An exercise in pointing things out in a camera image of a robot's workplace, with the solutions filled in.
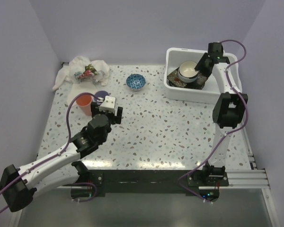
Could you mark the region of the blue patterned small bowl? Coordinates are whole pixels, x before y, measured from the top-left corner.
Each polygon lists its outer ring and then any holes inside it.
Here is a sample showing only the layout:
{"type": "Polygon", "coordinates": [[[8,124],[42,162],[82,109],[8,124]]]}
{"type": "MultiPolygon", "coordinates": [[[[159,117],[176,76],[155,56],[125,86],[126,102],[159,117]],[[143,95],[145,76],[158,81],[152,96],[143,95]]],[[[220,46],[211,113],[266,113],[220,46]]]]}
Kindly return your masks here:
{"type": "Polygon", "coordinates": [[[131,74],[126,79],[126,85],[134,91],[141,90],[146,85],[146,79],[141,74],[131,74]]]}

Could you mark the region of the cream bowl blue pattern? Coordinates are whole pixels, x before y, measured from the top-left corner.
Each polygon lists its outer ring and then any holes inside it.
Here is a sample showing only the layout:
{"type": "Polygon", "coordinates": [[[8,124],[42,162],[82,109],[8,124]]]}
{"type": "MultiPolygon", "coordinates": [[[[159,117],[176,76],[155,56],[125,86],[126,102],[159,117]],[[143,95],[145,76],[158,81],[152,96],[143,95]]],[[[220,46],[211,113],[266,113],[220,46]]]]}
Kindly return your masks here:
{"type": "Polygon", "coordinates": [[[178,77],[185,83],[194,82],[198,77],[198,71],[195,69],[197,63],[194,61],[183,62],[178,68],[178,77]]]}

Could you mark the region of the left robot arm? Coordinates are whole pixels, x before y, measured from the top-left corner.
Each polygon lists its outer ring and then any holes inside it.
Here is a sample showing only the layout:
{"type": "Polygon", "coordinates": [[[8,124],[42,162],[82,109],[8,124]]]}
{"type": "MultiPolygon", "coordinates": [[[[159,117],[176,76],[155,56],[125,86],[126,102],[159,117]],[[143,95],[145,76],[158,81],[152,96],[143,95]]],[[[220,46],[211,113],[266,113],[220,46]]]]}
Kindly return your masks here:
{"type": "Polygon", "coordinates": [[[63,148],[25,166],[9,165],[3,170],[0,192],[11,212],[25,208],[37,192],[37,184],[65,165],[76,162],[96,151],[106,142],[111,126],[120,124],[122,107],[116,107],[116,98],[106,96],[98,105],[91,104],[92,119],[63,148]]]}

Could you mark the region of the black floral square plate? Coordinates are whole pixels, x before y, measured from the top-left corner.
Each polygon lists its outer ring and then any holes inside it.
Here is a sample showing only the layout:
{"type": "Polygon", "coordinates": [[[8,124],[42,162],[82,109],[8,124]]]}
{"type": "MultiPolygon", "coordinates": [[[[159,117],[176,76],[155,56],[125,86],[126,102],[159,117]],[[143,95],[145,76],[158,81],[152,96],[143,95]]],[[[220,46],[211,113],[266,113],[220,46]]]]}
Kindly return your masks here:
{"type": "Polygon", "coordinates": [[[177,88],[202,90],[207,80],[208,77],[205,77],[202,74],[197,74],[197,78],[195,81],[191,83],[185,83],[178,76],[178,68],[167,75],[168,85],[177,88]]]}

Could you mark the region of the purple plastic cup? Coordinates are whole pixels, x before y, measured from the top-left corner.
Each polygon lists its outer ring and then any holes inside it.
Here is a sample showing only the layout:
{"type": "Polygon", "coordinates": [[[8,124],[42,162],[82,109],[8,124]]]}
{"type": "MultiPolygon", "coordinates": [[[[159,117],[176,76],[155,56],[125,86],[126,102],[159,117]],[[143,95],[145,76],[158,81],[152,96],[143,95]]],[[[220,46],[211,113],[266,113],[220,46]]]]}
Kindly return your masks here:
{"type": "Polygon", "coordinates": [[[104,90],[98,91],[98,92],[95,94],[95,97],[103,98],[103,99],[105,99],[106,96],[109,96],[109,93],[106,92],[106,91],[104,91],[104,90]]]}

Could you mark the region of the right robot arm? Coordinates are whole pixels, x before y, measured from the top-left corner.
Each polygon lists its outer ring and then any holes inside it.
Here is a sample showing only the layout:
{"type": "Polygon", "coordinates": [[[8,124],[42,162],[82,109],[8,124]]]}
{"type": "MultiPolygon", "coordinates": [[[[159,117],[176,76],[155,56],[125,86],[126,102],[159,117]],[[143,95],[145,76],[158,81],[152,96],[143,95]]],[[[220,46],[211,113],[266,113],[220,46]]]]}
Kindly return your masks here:
{"type": "Polygon", "coordinates": [[[241,130],[246,111],[248,96],[243,94],[235,83],[230,67],[234,65],[224,55],[222,43],[208,44],[207,53],[198,62],[196,69],[206,76],[212,74],[216,79],[220,96],[213,109],[215,123],[213,149],[204,161],[201,170],[193,173],[193,179],[200,181],[200,186],[227,185],[225,163],[231,134],[241,130]]]}

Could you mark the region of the orange plastic cup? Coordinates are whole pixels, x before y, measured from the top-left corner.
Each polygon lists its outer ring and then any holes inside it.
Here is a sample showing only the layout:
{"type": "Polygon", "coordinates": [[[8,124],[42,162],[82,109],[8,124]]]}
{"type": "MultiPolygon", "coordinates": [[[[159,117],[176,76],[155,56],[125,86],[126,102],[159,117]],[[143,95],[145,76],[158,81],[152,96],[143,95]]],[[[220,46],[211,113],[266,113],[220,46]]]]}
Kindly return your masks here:
{"type": "Polygon", "coordinates": [[[91,103],[92,103],[92,96],[90,95],[81,95],[76,99],[76,104],[79,106],[81,111],[86,116],[91,116],[91,103]]]}

